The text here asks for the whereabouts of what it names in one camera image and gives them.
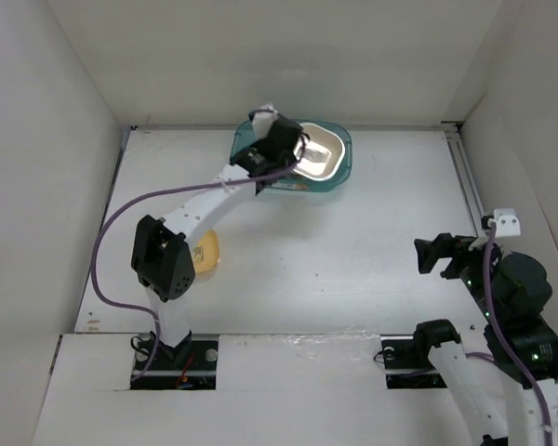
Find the beige plate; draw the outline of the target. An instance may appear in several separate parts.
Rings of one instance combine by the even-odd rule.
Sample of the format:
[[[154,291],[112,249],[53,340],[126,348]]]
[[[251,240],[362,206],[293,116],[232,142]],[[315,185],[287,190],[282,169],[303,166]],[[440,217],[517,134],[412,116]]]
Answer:
[[[311,181],[331,179],[345,157],[345,143],[336,133],[314,123],[301,123],[303,136],[294,148],[293,171]]]

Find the yellow plate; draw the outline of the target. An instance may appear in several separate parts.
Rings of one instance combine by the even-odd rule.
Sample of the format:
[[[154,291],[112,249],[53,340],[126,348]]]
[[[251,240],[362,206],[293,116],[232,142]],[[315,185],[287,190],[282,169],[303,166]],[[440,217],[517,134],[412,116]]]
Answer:
[[[194,271],[197,275],[212,271],[219,263],[219,238],[214,230],[207,231],[192,250]]]

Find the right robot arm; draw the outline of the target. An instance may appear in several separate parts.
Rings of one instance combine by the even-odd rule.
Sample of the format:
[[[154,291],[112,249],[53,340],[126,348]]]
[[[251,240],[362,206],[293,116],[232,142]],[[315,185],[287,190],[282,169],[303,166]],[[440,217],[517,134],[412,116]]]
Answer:
[[[558,335],[542,310],[552,296],[544,267],[533,257],[503,254],[492,239],[441,233],[416,239],[418,271],[449,259],[441,276],[459,279],[485,317],[484,337],[498,369],[506,413],[500,415],[468,362],[448,320],[425,321],[413,333],[416,362],[443,378],[473,445],[553,445],[558,441]]]

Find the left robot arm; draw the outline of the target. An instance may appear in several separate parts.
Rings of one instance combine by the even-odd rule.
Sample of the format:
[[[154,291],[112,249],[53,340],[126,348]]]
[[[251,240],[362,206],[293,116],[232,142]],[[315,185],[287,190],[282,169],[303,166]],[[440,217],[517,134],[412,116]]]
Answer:
[[[268,133],[238,151],[215,178],[215,186],[194,195],[158,219],[142,218],[136,228],[131,268],[147,290],[160,334],[156,357],[168,368],[188,360],[191,330],[183,295],[195,279],[192,251],[196,243],[235,206],[254,199],[285,177],[297,162],[295,150],[309,141],[303,127],[285,117]]]

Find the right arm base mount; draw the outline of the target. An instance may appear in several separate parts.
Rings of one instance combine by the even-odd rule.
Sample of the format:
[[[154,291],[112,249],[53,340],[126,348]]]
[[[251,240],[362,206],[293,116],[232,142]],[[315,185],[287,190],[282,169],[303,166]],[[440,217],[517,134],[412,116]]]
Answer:
[[[442,376],[417,352],[411,334],[382,335],[374,362],[384,369],[387,389],[446,388]]]

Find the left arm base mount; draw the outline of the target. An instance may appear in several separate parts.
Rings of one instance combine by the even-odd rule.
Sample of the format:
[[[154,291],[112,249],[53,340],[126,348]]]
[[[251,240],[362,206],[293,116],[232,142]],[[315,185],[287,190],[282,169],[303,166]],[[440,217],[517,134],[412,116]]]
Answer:
[[[217,365],[219,339],[216,337],[196,337],[193,339],[187,356],[179,364],[157,353],[153,362],[144,372],[149,359],[152,340],[131,340],[135,357],[130,376],[131,390],[215,390],[217,384]]]

